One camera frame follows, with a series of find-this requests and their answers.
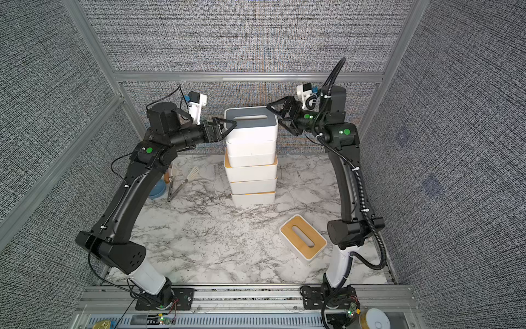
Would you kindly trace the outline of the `blue bowl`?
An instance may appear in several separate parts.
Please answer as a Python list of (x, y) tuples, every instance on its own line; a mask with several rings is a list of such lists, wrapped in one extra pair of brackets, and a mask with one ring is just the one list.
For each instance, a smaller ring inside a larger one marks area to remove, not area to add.
[(154, 200), (159, 197), (162, 197), (167, 190), (167, 184), (164, 180), (160, 180), (155, 184), (155, 186), (152, 188), (152, 190), (149, 193), (149, 198)]

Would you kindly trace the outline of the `bamboo lid tissue box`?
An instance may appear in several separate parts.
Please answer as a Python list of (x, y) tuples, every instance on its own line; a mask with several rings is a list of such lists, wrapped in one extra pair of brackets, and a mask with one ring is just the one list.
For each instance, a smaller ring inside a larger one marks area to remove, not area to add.
[(275, 201), (275, 191), (265, 193), (231, 194), (231, 199), (237, 207), (248, 207), (272, 204)]
[(256, 154), (249, 156), (232, 156), (226, 153), (230, 167), (255, 167), (262, 165), (272, 165), (275, 163), (275, 152), (269, 154)]
[(327, 240), (301, 215), (293, 215), (279, 227), (283, 243), (304, 264), (309, 264), (327, 246)]
[(278, 158), (276, 155), (275, 163), (270, 165), (262, 165), (255, 167), (230, 167), (226, 159), (224, 167), (227, 178), (230, 182), (252, 181), (252, 180), (269, 180), (277, 177)]

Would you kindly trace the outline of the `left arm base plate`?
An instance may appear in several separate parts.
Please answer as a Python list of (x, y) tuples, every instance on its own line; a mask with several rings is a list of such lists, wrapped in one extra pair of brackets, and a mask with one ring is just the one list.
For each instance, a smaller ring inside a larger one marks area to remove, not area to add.
[(158, 301), (149, 300), (144, 302), (138, 300), (135, 305), (136, 311), (190, 311), (195, 296), (193, 288), (172, 288), (171, 299), (164, 301), (164, 304)]

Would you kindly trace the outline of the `brass round object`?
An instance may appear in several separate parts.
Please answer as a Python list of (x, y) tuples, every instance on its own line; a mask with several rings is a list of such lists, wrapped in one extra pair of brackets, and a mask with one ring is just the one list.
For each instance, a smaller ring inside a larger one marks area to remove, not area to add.
[(115, 322), (110, 319), (101, 320), (93, 325), (93, 329), (113, 329), (115, 327)]

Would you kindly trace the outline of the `yellow lid tissue box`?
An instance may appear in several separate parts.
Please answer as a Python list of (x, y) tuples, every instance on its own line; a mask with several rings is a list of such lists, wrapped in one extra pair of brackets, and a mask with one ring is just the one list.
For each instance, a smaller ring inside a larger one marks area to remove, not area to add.
[(275, 192), (277, 180), (277, 178), (274, 178), (269, 180), (230, 182), (231, 194), (244, 195)]

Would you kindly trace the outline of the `aluminium front rail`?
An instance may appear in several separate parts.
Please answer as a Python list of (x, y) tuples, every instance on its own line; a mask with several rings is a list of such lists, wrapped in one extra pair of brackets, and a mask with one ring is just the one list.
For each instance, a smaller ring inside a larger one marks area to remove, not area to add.
[[(93, 328), (110, 319), (115, 328), (323, 328), (321, 310), (305, 310), (302, 285), (175, 285), (193, 288), (190, 311), (136, 311), (136, 301), (114, 287), (87, 287), (67, 328)], [(391, 328), (428, 328), (406, 285), (355, 285), (364, 312), (378, 308)]]

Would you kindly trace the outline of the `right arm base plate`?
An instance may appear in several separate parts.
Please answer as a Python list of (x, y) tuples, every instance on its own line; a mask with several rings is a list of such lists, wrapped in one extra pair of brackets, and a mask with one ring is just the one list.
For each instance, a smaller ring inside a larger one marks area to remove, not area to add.
[(325, 305), (328, 309), (360, 308), (360, 302), (356, 290), (347, 286), (342, 288), (334, 296), (334, 289), (323, 286), (304, 285), (299, 288), (305, 310), (321, 310)]

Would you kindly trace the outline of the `grey lid tissue box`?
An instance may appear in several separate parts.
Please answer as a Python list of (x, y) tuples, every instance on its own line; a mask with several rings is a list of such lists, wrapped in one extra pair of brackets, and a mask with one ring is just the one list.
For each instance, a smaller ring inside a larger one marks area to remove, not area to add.
[(273, 141), (256, 141), (243, 143), (226, 142), (227, 152), (230, 156), (256, 156), (263, 154), (272, 154), (276, 150), (276, 140)]
[(278, 139), (278, 119), (265, 106), (229, 108), (224, 117), (237, 126), (227, 135), (230, 144), (263, 143)]

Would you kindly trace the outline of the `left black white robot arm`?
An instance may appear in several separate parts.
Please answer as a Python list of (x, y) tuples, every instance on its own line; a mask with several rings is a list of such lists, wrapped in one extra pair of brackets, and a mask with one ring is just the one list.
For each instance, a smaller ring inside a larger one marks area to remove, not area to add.
[(237, 122), (215, 117), (195, 122), (191, 115), (171, 102), (147, 108), (150, 127), (145, 137), (128, 154), (130, 163), (110, 205), (89, 231), (78, 233), (75, 241), (89, 259), (116, 268), (138, 287), (128, 289), (133, 297), (151, 308), (169, 308), (175, 301), (171, 281), (146, 259), (144, 246), (132, 242), (137, 217), (154, 186), (180, 152), (198, 144), (222, 141)]

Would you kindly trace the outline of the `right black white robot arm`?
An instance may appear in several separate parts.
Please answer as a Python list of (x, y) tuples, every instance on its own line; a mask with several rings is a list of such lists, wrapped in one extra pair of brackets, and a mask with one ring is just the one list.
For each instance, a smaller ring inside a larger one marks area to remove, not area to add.
[(346, 120), (347, 91), (342, 86), (324, 86), (305, 101), (286, 96), (267, 104), (280, 126), (292, 135), (312, 134), (325, 149), (336, 175), (341, 199), (341, 218), (328, 222), (327, 233), (334, 246), (331, 263), (319, 290), (301, 288), (306, 307), (340, 308), (358, 302), (347, 282), (354, 260), (371, 270), (387, 264), (386, 246), (379, 232), (385, 226), (369, 201), (360, 162), (357, 127)]

